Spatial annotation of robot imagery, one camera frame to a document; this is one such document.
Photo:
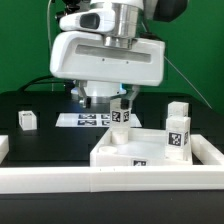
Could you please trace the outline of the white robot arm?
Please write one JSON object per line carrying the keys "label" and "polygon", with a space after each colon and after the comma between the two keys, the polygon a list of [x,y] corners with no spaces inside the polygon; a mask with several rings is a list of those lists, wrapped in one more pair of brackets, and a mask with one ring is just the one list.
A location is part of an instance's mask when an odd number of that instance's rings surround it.
{"label": "white robot arm", "polygon": [[86,11],[64,15],[55,38],[51,74],[75,82],[80,101],[89,107],[96,97],[120,94],[121,84],[137,92],[141,85],[163,80],[165,43],[146,33],[136,36],[146,19],[171,22],[189,0],[90,0]]}

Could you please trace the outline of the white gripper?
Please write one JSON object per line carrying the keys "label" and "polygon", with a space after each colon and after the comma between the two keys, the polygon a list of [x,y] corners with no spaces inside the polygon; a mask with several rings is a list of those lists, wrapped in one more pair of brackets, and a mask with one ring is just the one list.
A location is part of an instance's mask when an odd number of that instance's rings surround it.
{"label": "white gripper", "polygon": [[[140,86],[158,86],[163,80],[165,44],[137,38],[132,48],[110,48],[99,34],[78,31],[59,34],[53,44],[50,71],[58,78],[132,84],[121,97],[121,108],[131,109]],[[79,103],[91,107],[86,81],[77,84]]]}

